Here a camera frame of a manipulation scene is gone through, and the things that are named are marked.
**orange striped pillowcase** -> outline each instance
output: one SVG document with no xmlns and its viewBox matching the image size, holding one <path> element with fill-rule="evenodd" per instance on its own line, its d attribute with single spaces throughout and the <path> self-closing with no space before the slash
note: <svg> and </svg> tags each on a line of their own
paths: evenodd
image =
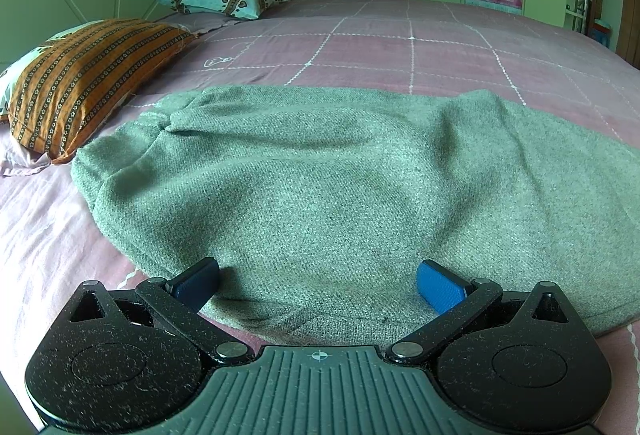
<svg viewBox="0 0 640 435">
<path fill-rule="evenodd" d="M 25 68 L 9 101 L 12 135 L 65 163 L 111 112 L 196 39 L 163 23 L 105 20 L 59 40 Z"/>
</svg>

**ribbed gray plate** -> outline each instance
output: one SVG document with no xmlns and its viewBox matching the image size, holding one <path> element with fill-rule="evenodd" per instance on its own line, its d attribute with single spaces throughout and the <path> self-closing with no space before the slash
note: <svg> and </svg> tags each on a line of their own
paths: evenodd
<svg viewBox="0 0 640 435">
<path fill-rule="evenodd" d="M 374 347 L 267 347 L 251 364 L 215 371 L 187 408 L 135 435 L 495 433 L 452 412 L 422 371 L 385 363 Z"/>
</svg>

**white grid line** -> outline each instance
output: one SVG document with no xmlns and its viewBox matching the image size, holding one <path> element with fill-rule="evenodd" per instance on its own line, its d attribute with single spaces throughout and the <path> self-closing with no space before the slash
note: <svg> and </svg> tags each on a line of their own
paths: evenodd
<svg viewBox="0 0 640 435">
<path fill-rule="evenodd" d="M 511 81 L 511 78 L 509 77 L 509 75 L 507 74 L 507 71 L 505 70 L 504 66 L 502 65 L 502 62 L 500 61 L 500 56 L 498 56 L 498 53 L 495 51 L 494 46 L 492 46 L 492 44 L 489 43 L 489 41 L 487 41 L 487 39 L 482 35 L 482 33 L 479 30 L 477 30 L 476 28 L 472 27 L 471 25 L 467 25 L 466 23 L 462 23 L 456 17 L 456 15 L 453 14 L 453 11 L 449 8 L 449 5 L 447 5 L 446 3 L 443 3 L 443 5 L 448 9 L 449 12 L 451 12 L 451 15 L 453 16 L 453 19 L 455 21 L 457 21 L 459 24 L 464 25 L 466 28 L 471 29 L 473 32 L 478 34 L 482 38 L 482 40 L 487 44 L 487 46 L 489 47 L 491 52 L 494 54 L 495 60 L 498 62 L 498 65 L 502 69 L 502 73 L 507 78 L 507 81 L 509 81 L 509 85 L 511 86 L 511 88 L 513 88 L 513 90 L 515 90 L 516 94 L 518 94 L 518 98 L 522 101 L 523 106 L 527 106 L 527 103 L 524 101 L 524 99 L 520 95 L 520 91 L 518 90 L 518 87 L 515 84 L 513 84 L 513 81 Z"/>
<path fill-rule="evenodd" d="M 629 101 L 628 98 L 626 98 L 625 95 L 622 92 L 620 92 L 620 90 L 615 84 L 613 84 L 611 81 L 609 81 L 609 84 L 613 86 L 613 89 L 620 94 L 620 97 L 622 97 L 625 100 L 628 107 L 631 108 L 631 110 L 633 110 L 633 112 L 640 118 L 640 113 L 638 113 L 636 108 L 634 108 L 634 105 L 631 104 L 631 101 Z"/>
<path fill-rule="evenodd" d="M 415 40 L 415 41 L 424 41 L 426 43 L 441 43 L 445 45 L 461 45 L 463 47 L 473 47 L 476 49 L 487 50 L 488 47 L 482 47 L 480 45 L 474 45 L 472 43 L 463 43 L 460 41 L 446 41 L 446 40 L 429 40 L 426 38 L 416 38 L 414 36 L 405 37 L 405 36 L 386 36 L 383 34 L 359 34 L 353 32 L 334 32 L 334 36 L 362 36 L 366 38 L 388 38 L 388 39 L 396 39 L 396 40 Z M 292 33 L 292 34 L 261 34 L 259 36 L 238 36 L 236 38 L 222 38 L 219 40 L 213 40 L 214 42 L 220 41 L 231 41 L 231 40 L 242 40 L 242 39 L 251 39 L 251 38 L 283 38 L 287 36 L 327 36 L 326 32 L 301 32 L 301 33 Z"/>
<path fill-rule="evenodd" d="M 231 40 L 249 40 L 251 38 L 283 38 L 286 36 L 326 36 L 326 32 L 299 32 L 293 34 L 261 34 L 259 36 L 238 36 L 237 38 L 222 38 L 221 40 L 213 40 L 216 43 L 219 41 L 231 41 Z"/>
<path fill-rule="evenodd" d="M 343 22 L 343 21 L 345 21 L 346 19 L 347 19 L 346 17 L 342 18 L 342 19 L 338 22 L 338 24 L 334 27 L 334 30 L 336 30 L 336 29 L 337 29 L 337 28 L 342 24 L 342 22 Z M 322 49 L 324 48 L 324 46 L 327 44 L 327 42 L 328 42 L 328 41 L 329 41 L 329 39 L 331 38 L 331 34 L 333 34 L 333 33 L 334 33 L 334 30 L 332 30 L 331 32 L 329 32 L 329 33 L 327 34 L 327 37 L 324 39 L 324 41 L 322 42 L 322 44 L 318 47 L 318 50 L 316 50 L 316 53 L 315 53 L 313 56 L 311 56 L 311 59 L 310 59 L 310 60 L 308 60 L 308 62 L 306 62 L 306 63 L 305 63 L 305 65 L 304 65 L 302 68 L 300 68 L 300 70 L 298 71 L 298 73 L 297 73 L 295 76 L 293 76 L 291 79 L 289 79 L 289 81 L 287 81 L 287 82 L 284 84 L 284 86 L 289 86 L 293 81 L 295 81 L 295 79 L 296 79 L 296 78 L 298 78 L 298 77 L 300 76 L 300 74 L 302 74 L 302 72 L 304 72 L 304 71 L 305 71 L 309 66 L 311 66 L 311 65 L 313 64 L 314 59 L 316 59 L 316 58 L 318 57 L 318 54 L 319 54 L 320 52 L 322 52 Z"/>
<path fill-rule="evenodd" d="M 414 37 L 414 24 L 409 18 L 409 7 L 411 0 L 406 0 L 406 20 L 409 22 L 409 39 L 411 40 L 411 77 L 409 79 L 409 95 L 414 95 L 414 80 L 415 80 L 415 37 Z"/>
<path fill-rule="evenodd" d="M 629 331 L 631 344 L 634 346 L 634 357 L 636 358 L 636 373 L 638 374 L 638 389 L 640 389 L 640 354 L 638 351 L 638 342 L 636 339 L 636 335 L 634 334 L 633 325 L 627 325 L 626 329 Z M 640 435 L 640 393 L 638 393 L 638 410 L 636 411 L 636 418 L 638 419 L 638 422 L 636 423 L 636 435 Z"/>
<path fill-rule="evenodd" d="M 206 36 L 206 38 L 204 38 L 202 41 L 207 43 L 210 39 L 212 39 L 213 36 L 217 36 L 218 34 L 222 34 L 225 30 L 232 29 L 233 27 L 235 27 L 238 24 L 239 23 L 236 23 L 235 25 L 225 25 L 223 27 L 220 27 L 219 29 L 212 30 L 211 32 L 207 32 L 206 34 L 203 34 L 201 37 L 198 38 L 198 40 L 200 40 L 204 36 Z"/>
<path fill-rule="evenodd" d="M 552 92 L 538 92 L 538 91 L 536 91 L 536 90 L 527 90 L 526 88 L 523 88 L 523 89 L 522 89 L 522 91 L 523 91 L 523 92 L 527 92 L 527 94 L 551 95 L 552 97 L 559 97 L 559 98 L 564 99 L 564 100 L 567 100 L 567 101 L 569 101 L 569 102 L 571 102 L 571 103 L 574 103 L 574 104 L 581 104 L 581 105 L 583 105 L 583 106 L 586 106 L 586 107 L 591 108 L 591 107 L 590 107 L 590 105 L 589 105 L 589 103 L 584 102 L 584 101 L 580 101 L 580 100 L 575 100 L 575 99 L 572 99 L 571 97 L 566 97 L 565 95 L 553 94 Z"/>
<path fill-rule="evenodd" d="M 510 52 L 509 50 L 500 50 L 500 49 L 496 49 L 496 50 L 498 52 L 500 52 L 501 54 L 508 54 L 510 56 L 516 56 L 517 58 L 521 58 L 521 59 L 524 59 L 524 60 L 527 60 L 527 61 L 534 61 L 536 63 L 544 63 L 545 65 L 549 65 L 549 66 L 557 66 L 558 68 L 561 68 L 562 70 L 567 70 L 569 72 L 573 72 L 574 74 L 580 74 L 581 76 L 586 76 L 588 78 L 597 79 L 598 81 L 609 82 L 610 84 L 613 84 L 608 79 L 601 78 L 601 77 L 598 77 L 598 76 L 594 76 L 593 74 L 588 74 L 586 72 L 582 72 L 581 70 L 575 70 L 575 68 L 569 68 L 568 66 L 559 65 L 558 63 L 553 63 L 551 61 L 541 60 L 539 58 L 531 58 L 529 56 L 523 56 L 521 54 L 518 54 L 517 52 Z"/>
<path fill-rule="evenodd" d="M 135 271 L 130 272 L 129 274 L 127 274 L 125 276 L 124 280 L 122 280 L 120 283 L 118 283 L 118 286 L 116 287 L 116 289 L 117 290 L 122 289 L 127 284 L 127 281 L 129 281 L 131 278 L 133 278 L 137 273 L 138 273 L 138 269 L 135 269 Z"/>
<path fill-rule="evenodd" d="M 182 70 L 180 72 L 167 71 L 163 76 L 183 76 L 185 74 L 195 74 L 198 72 L 216 72 L 222 70 L 244 70 L 246 68 L 279 68 L 281 66 L 308 66 L 305 63 L 283 63 L 282 65 L 255 65 L 255 66 L 220 66 L 218 68 L 205 68 L 203 70 Z M 356 65 L 326 65 L 324 63 L 314 63 L 312 66 L 323 66 L 325 68 L 353 68 L 355 70 L 373 70 L 377 72 L 401 72 L 403 74 L 411 74 L 410 70 L 404 70 L 402 68 L 375 68 L 373 66 L 356 66 Z M 500 84 L 499 82 L 482 81 L 480 79 L 468 79 L 459 78 L 456 76 L 443 76 L 441 74 L 433 74 L 432 72 L 421 72 L 420 70 L 414 71 L 415 75 L 419 76 L 431 76 L 434 78 L 442 79 L 455 79 L 456 81 L 468 81 L 468 82 L 481 82 L 482 84 L 490 84 L 493 86 L 503 86 L 505 88 L 511 88 L 508 84 Z"/>
<path fill-rule="evenodd" d="M 270 28 L 270 31 L 276 30 L 280 25 L 282 25 L 283 23 L 283 19 L 281 19 L 277 25 L 274 25 L 272 28 Z M 250 49 L 251 45 L 253 45 L 259 38 L 261 38 L 262 36 L 256 36 L 255 40 L 253 40 L 251 43 L 249 43 L 244 49 L 240 50 L 240 53 L 235 56 L 233 59 L 231 59 L 231 61 L 229 61 L 229 64 L 233 63 L 235 60 L 237 60 L 240 56 L 242 56 L 242 54 L 244 54 L 245 52 L 247 52 L 247 50 Z"/>
<path fill-rule="evenodd" d="M 373 0 L 369 0 L 364 2 L 364 4 L 362 5 L 362 7 L 360 7 L 357 11 L 356 14 L 354 14 L 353 16 L 357 16 L 358 14 L 360 14 L 360 11 L 362 9 L 364 9 L 370 2 L 372 2 Z M 331 39 L 332 34 L 335 32 L 335 30 L 342 25 L 342 22 L 345 21 L 348 18 L 348 16 L 345 16 L 344 18 L 342 18 L 340 21 L 338 21 L 338 24 L 331 30 L 331 32 L 329 32 L 329 34 L 327 35 L 327 37 L 324 39 L 324 41 L 322 42 L 322 44 L 318 47 L 318 50 L 316 50 L 316 53 L 311 57 L 310 60 L 308 60 L 308 62 L 305 63 L 305 66 L 303 66 L 302 68 L 300 68 L 300 70 L 298 71 L 298 73 L 293 76 L 291 79 L 289 79 L 289 81 L 287 81 L 284 86 L 289 86 L 293 81 L 295 81 L 295 79 L 297 79 L 300 74 L 302 74 L 302 72 L 304 72 L 309 66 L 311 66 L 314 62 L 314 60 L 318 57 L 318 54 L 320 54 L 320 52 L 322 52 L 322 49 L 324 48 L 324 46 L 327 44 L 327 42 L 329 41 L 329 39 Z"/>
<path fill-rule="evenodd" d="M 323 65 L 321 63 L 314 63 L 314 66 L 326 66 L 327 68 L 354 68 L 355 70 L 375 70 L 377 72 L 402 72 L 408 74 L 406 70 L 402 68 L 375 68 L 373 66 L 356 66 L 356 65 Z"/>
<path fill-rule="evenodd" d="M 207 32 L 206 34 L 202 34 L 201 36 L 199 36 L 194 42 L 194 46 L 191 47 L 191 50 L 187 50 L 185 53 L 183 53 L 180 57 L 181 58 L 185 58 L 187 57 L 189 54 L 191 54 L 192 52 L 195 52 L 196 50 L 198 50 L 198 48 L 200 47 L 200 45 L 202 45 L 203 43 L 206 43 L 209 38 L 213 37 L 213 36 L 217 36 L 218 34 L 220 34 L 222 31 L 232 27 L 233 25 L 229 25 L 229 26 L 225 26 L 225 27 L 220 27 L 219 29 L 215 29 L 212 30 L 211 32 Z"/>
<path fill-rule="evenodd" d="M 593 110 L 595 110 L 595 111 L 596 111 L 596 113 L 598 114 L 598 116 L 602 119 L 603 123 L 604 123 L 604 124 L 606 124 L 607 126 L 609 126 L 609 129 L 610 129 L 610 130 L 615 134 L 615 136 L 616 136 L 616 137 L 617 137 L 621 142 L 624 142 L 624 141 L 622 141 L 622 138 L 620 137 L 620 135 L 618 135 L 618 132 L 617 132 L 617 131 L 615 131 L 615 130 L 613 129 L 613 126 L 611 126 L 611 125 L 607 122 L 607 120 L 604 118 L 604 116 L 600 113 L 600 110 L 598 110 L 598 107 L 597 107 L 597 106 L 595 106 L 595 104 L 593 104 L 593 103 L 591 102 L 591 99 L 589 99 L 589 97 L 587 97 L 587 94 L 585 94 L 585 93 L 582 91 L 582 89 L 580 88 L 580 86 L 578 86 L 578 83 L 577 83 L 577 82 L 575 82 L 575 81 L 574 81 L 572 78 L 570 78 L 569 76 L 567 76 L 564 70 L 562 71 L 562 73 L 564 74 L 564 77 L 565 77 L 565 78 L 567 78 L 567 79 L 569 79 L 569 81 L 571 81 L 571 82 L 573 83 L 573 85 L 575 86 L 575 88 L 577 88 L 577 89 L 578 89 L 578 92 L 580 92 L 580 93 L 582 94 L 582 97 L 584 97 L 584 98 L 587 100 L 587 102 L 589 103 L 590 107 L 591 107 L 591 108 L 593 108 Z"/>
<path fill-rule="evenodd" d="M 125 106 L 125 108 L 146 108 L 148 106 L 154 106 L 156 102 L 150 102 L 148 104 L 128 104 Z"/>
</svg>

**bed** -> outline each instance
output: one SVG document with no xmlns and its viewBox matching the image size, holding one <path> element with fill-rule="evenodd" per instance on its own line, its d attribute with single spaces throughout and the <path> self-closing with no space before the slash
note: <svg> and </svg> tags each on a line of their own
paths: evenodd
<svg viewBox="0 0 640 435">
<path fill-rule="evenodd" d="M 85 3 L 92 6 L 92 0 Z M 150 0 L 133 4 L 130 13 L 165 16 Z M 18 48 L 69 27 L 61 14 L 47 9 L 39 16 L 46 28 L 25 37 Z M 113 13 L 97 14 L 109 16 Z M 111 134 L 163 95 L 226 84 L 370 88 L 438 97 L 490 90 L 640 147 L 640 73 L 615 54 L 578 33 L 527 18 L 421 0 L 295 0 L 258 20 L 211 30 L 114 114 L 100 135 Z M 0 140 L 7 133 L 0 126 Z M 0 327 L 13 340 L 0 346 L 0 372 L 41 427 L 24 389 L 24 369 L 63 304 L 84 280 L 122 289 L 147 275 L 101 235 L 71 180 L 69 164 L 0 177 L 0 237 L 6 283 Z M 254 347 L 261 343 L 250 333 L 223 328 Z M 640 322 L 598 339 L 614 376 L 598 421 L 607 435 L 638 433 L 637 336 Z"/>
</svg>

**blue gripper pad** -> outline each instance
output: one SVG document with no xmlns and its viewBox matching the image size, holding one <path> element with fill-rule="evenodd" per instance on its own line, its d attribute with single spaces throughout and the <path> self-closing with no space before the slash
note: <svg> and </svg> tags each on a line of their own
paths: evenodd
<svg viewBox="0 0 640 435">
<path fill-rule="evenodd" d="M 430 260 L 425 260 L 418 265 L 415 283 L 420 296 L 438 314 L 444 314 L 463 301 L 468 294 L 468 282 Z"/>
</svg>

